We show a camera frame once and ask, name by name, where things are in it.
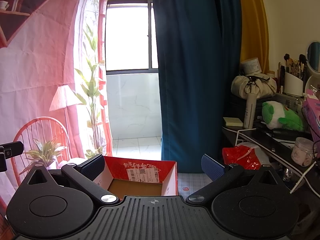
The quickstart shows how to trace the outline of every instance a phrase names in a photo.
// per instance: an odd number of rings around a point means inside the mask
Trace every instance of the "window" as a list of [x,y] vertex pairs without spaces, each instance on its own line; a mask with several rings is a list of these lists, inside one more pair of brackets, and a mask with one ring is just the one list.
[[108,1],[105,47],[107,75],[157,73],[152,1]]

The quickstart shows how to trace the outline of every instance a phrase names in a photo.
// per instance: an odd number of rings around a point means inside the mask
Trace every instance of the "red cardboard box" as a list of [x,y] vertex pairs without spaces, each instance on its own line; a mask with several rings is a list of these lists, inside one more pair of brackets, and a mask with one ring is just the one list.
[[177,163],[105,156],[105,169],[95,183],[116,195],[170,196],[178,194]]

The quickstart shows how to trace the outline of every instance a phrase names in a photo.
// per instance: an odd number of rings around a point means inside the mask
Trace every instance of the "jar lid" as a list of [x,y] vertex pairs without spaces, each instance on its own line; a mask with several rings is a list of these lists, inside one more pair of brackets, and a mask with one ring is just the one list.
[[313,141],[310,141],[306,138],[303,137],[297,137],[296,138],[296,143],[295,143],[299,148],[302,148],[306,151],[311,151],[312,152],[312,147],[313,147]]

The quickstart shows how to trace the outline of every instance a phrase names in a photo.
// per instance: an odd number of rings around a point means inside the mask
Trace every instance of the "stuffed animal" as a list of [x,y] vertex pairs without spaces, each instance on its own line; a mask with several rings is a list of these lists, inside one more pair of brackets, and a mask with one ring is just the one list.
[[262,117],[269,129],[283,128],[288,130],[303,131],[301,118],[291,109],[276,101],[262,104]]

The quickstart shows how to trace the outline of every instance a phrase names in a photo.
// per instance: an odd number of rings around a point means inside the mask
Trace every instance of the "red chair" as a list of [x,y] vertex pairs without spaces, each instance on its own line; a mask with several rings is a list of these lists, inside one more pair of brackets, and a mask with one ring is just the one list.
[[1,216],[5,215],[6,210],[7,210],[7,205],[5,204],[4,200],[0,196],[0,219],[1,219]]
[[52,139],[57,139],[58,143],[67,148],[61,152],[61,156],[57,157],[58,163],[61,161],[68,161],[72,158],[70,152],[70,140],[67,130],[64,128],[62,123],[52,117],[38,117],[30,122],[26,123],[17,133],[14,138],[14,142],[21,141],[24,145],[24,153],[20,156],[11,158],[12,168],[14,175],[17,179],[18,186],[24,179],[28,172],[24,172],[19,175],[29,164],[30,160],[27,159],[27,154],[29,150],[36,149],[34,139],[43,141],[50,141]]

